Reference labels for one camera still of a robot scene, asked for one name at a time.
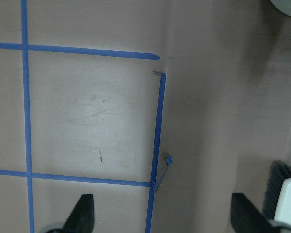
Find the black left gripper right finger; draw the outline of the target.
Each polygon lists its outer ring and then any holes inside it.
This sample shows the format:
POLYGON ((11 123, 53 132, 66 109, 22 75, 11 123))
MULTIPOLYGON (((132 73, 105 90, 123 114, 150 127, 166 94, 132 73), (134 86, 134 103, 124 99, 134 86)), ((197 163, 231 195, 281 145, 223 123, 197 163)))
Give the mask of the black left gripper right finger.
POLYGON ((275 233, 269 221, 243 193, 233 193, 230 222, 236 233, 275 233))

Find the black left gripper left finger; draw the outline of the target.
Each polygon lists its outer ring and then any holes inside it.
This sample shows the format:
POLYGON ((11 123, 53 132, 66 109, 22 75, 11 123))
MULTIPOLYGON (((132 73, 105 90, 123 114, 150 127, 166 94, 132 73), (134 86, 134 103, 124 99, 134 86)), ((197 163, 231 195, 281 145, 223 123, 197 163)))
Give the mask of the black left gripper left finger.
POLYGON ((64 233, 92 233, 94 224, 93 195, 82 194, 62 227, 62 231, 64 233))

